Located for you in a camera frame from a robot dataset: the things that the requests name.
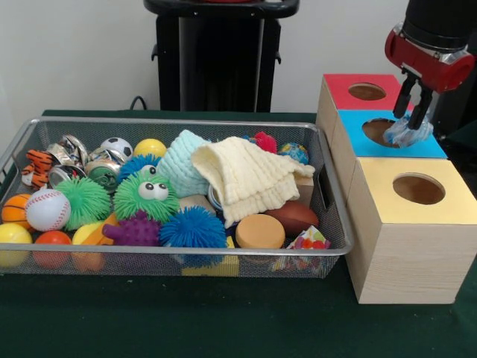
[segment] blue lid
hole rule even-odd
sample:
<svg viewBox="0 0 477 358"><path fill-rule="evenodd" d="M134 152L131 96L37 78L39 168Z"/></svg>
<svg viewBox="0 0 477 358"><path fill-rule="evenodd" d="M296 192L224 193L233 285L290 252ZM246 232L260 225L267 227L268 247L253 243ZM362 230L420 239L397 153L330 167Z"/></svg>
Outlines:
<svg viewBox="0 0 477 358"><path fill-rule="evenodd" d="M396 121L391 110L339 110L339 115L357 157L447 158L434 136L406 148L385 147L369 139L363 124L373 119Z"/></svg>

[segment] tiger toy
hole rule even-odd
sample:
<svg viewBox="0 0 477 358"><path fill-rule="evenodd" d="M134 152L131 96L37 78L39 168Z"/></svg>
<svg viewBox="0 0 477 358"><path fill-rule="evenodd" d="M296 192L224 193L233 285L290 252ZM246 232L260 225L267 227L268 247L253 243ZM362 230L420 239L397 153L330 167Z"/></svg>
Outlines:
<svg viewBox="0 0 477 358"><path fill-rule="evenodd" d="M46 151L28 151L26 157L30 165L22 170L22 183L40 190L48 186L48 172L53 166L53 156Z"/></svg>

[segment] googly eye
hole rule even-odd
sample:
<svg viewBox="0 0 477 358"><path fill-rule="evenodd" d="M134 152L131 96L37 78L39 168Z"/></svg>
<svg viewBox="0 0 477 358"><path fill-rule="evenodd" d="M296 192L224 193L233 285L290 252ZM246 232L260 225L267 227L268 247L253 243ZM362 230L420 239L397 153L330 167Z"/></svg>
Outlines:
<svg viewBox="0 0 477 358"><path fill-rule="evenodd" d="M142 174L147 174L147 175L156 175L156 167L155 166L143 166L141 169Z"/></svg>
<svg viewBox="0 0 477 358"><path fill-rule="evenodd" d="M165 200L169 196L169 189L165 184L157 184L157 200Z"/></svg>
<svg viewBox="0 0 477 358"><path fill-rule="evenodd" d="M145 200L154 200L157 197L158 191L157 186L147 182L141 183L138 188L139 196Z"/></svg>

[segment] box with hole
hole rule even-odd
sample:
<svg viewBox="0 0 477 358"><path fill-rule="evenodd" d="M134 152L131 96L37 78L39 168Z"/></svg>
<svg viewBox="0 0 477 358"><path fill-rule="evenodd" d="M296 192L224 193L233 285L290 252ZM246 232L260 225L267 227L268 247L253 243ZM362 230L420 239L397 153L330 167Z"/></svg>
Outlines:
<svg viewBox="0 0 477 358"><path fill-rule="evenodd" d="M393 75L326 74L321 82L316 125L331 142L339 110L393 110L400 90Z"/></svg>
<svg viewBox="0 0 477 358"><path fill-rule="evenodd" d="M406 148L386 143L383 134L394 123L390 110L339 110L338 119L329 146L345 198L358 157L447 158L433 136Z"/></svg>
<svg viewBox="0 0 477 358"><path fill-rule="evenodd" d="M448 160L359 158L347 264L361 304L450 304L477 253L477 201Z"/></svg>

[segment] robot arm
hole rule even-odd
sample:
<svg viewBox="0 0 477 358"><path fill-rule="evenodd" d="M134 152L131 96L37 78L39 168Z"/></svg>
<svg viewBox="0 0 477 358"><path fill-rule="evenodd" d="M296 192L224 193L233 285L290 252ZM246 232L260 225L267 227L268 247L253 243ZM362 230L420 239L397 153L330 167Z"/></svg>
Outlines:
<svg viewBox="0 0 477 358"><path fill-rule="evenodd" d="M476 0L410 0L403 23L389 33L386 57L407 75L394 108L402 118L416 82L420 103L410 129L418 129L432 101L432 92L455 90L474 67L465 49L477 20Z"/></svg>

